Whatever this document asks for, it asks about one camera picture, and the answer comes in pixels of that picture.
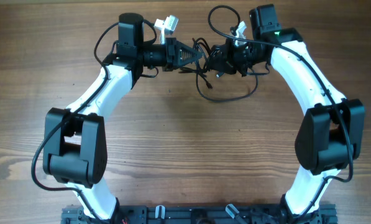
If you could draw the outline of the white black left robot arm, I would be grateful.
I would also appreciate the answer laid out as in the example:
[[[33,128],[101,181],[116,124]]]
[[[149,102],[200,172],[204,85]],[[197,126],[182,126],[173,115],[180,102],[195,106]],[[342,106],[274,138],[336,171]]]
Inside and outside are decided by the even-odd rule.
[[[85,223],[127,223],[118,199],[108,189],[105,123],[139,78],[143,69],[170,72],[201,58],[173,37],[178,19],[168,16],[149,23],[140,14],[124,13],[115,23],[118,37],[100,61],[93,84],[64,109],[52,108],[45,117],[45,137],[35,153],[44,172],[76,194]]]

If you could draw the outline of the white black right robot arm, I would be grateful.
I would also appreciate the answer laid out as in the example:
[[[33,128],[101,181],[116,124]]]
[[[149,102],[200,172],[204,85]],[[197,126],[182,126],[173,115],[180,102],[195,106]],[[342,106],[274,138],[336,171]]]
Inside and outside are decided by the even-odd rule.
[[[294,28],[284,29],[273,4],[249,12],[252,38],[238,22],[215,45],[207,66],[219,74],[253,74],[253,66],[266,63],[286,81],[297,99],[304,118],[295,139],[300,168],[285,194],[290,218],[302,220],[319,208],[330,181],[339,180],[343,169],[354,170],[364,129],[365,108],[358,99],[349,100],[338,91],[314,63],[302,36]]]

